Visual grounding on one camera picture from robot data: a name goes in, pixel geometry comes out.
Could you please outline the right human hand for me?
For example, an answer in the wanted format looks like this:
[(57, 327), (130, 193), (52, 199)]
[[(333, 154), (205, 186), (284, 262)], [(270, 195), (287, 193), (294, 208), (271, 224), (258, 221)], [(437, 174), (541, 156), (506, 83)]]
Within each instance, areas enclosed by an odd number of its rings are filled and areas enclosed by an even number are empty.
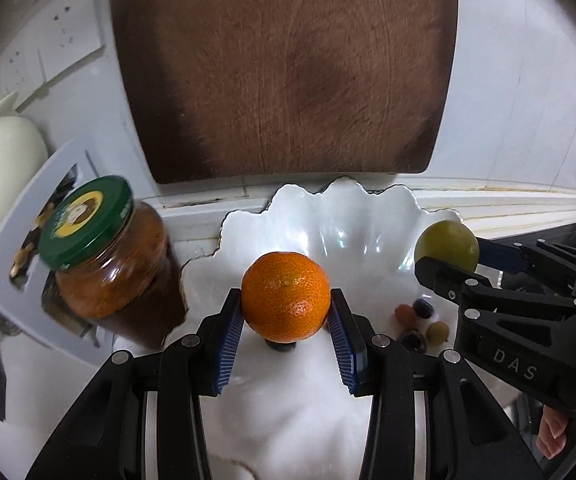
[(560, 454), (566, 445), (568, 416), (545, 405), (542, 410), (536, 446), (547, 460)]

